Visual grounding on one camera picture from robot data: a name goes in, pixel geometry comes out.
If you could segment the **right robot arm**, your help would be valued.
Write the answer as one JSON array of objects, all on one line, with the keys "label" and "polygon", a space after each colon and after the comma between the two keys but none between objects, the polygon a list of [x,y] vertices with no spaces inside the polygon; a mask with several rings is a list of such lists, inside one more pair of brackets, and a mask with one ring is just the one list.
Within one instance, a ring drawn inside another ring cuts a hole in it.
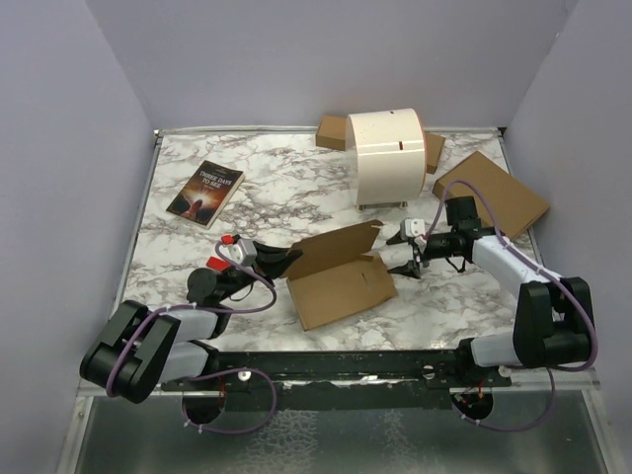
[{"label": "right robot arm", "polygon": [[475,386],[505,367],[581,371],[596,357],[591,290],[580,277],[563,277],[538,265],[493,226],[484,226],[473,197],[445,203],[445,233],[429,234],[421,219],[406,218],[388,245],[406,243],[412,257],[392,274],[419,278],[433,260],[462,258],[493,276],[516,299],[513,329],[462,340],[453,373]]}]

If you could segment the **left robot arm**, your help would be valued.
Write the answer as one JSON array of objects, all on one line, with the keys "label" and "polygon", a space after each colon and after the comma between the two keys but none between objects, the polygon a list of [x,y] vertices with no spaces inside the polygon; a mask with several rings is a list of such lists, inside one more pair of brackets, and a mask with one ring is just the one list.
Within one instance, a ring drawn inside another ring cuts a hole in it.
[{"label": "left robot arm", "polygon": [[[203,340],[219,337],[237,313],[257,314],[277,302],[275,281],[302,256],[299,249],[271,247],[239,235],[225,235],[213,256],[187,280],[187,300],[158,309],[123,301],[80,363],[82,379],[138,404],[162,383],[187,379],[203,390],[217,380],[218,366]],[[227,301],[262,284],[270,301],[237,310]]]}]

